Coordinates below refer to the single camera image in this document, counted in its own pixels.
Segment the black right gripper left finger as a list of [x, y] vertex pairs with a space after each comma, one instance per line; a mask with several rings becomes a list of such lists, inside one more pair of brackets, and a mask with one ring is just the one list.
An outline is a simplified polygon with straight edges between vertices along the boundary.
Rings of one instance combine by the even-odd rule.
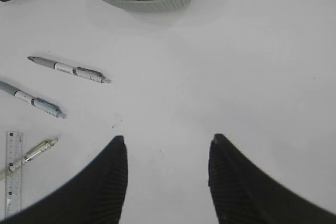
[[74, 178], [2, 222], [119, 223], [127, 186], [127, 147], [117, 135]]

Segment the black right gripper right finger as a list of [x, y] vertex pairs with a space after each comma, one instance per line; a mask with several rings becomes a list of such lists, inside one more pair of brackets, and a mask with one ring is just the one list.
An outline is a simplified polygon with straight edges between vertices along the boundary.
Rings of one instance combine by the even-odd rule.
[[222, 134], [211, 141], [208, 186], [219, 223], [335, 223], [335, 214], [272, 179]]

